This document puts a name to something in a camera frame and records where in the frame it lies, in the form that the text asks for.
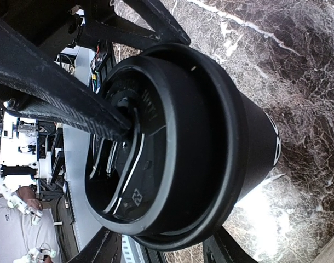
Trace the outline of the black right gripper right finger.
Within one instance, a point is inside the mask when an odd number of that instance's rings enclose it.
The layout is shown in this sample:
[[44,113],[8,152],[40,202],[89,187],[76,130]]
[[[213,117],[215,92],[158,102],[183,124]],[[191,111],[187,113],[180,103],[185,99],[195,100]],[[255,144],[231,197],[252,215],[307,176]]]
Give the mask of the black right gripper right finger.
[[208,263],[257,263],[224,227],[203,242],[203,257]]

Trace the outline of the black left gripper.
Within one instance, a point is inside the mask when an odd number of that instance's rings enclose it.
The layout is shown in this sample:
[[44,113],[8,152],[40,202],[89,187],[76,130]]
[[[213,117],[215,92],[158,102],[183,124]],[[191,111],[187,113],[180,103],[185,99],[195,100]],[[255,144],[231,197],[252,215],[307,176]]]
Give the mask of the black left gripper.
[[79,7],[80,1],[0,1],[0,104],[27,94],[14,113],[120,140],[131,122],[47,56],[75,40]]

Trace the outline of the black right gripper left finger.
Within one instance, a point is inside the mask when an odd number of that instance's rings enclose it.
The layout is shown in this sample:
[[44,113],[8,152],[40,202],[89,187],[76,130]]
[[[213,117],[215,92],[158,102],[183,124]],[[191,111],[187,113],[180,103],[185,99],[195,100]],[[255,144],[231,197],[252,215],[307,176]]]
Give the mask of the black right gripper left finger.
[[99,229],[90,242],[69,263],[120,263],[122,235],[105,227]]

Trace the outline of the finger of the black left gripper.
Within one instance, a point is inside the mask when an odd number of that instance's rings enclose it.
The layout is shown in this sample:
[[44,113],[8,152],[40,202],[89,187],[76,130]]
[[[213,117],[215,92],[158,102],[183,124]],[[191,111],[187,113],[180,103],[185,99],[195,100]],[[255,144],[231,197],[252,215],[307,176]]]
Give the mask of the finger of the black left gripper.
[[143,28],[121,16],[113,1],[85,1],[86,32],[107,40],[145,50],[163,43],[190,45],[191,39],[161,1],[125,1],[152,28]]

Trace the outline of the black plastic cup lid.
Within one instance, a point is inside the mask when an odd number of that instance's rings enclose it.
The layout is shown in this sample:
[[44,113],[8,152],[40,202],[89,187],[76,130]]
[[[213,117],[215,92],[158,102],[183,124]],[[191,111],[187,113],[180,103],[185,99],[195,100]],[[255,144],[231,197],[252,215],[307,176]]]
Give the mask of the black plastic cup lid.
[[165,44],[121,61],[102,90],[131,127],[101,140],[85,176],[93,217],[160,251],[210,237],[239,197],[248,160],[245,109],[226,71]]

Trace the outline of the black paper coffee cup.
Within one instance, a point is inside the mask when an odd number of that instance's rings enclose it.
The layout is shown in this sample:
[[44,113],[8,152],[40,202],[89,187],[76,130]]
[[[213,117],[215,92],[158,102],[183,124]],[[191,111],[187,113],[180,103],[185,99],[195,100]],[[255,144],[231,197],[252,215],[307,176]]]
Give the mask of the black paper coffee cup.
[[249,154],[238,200],[243,199],[267,177],[281,154],[281,138],[273,119],[244,94],[241,98],[248,126]]

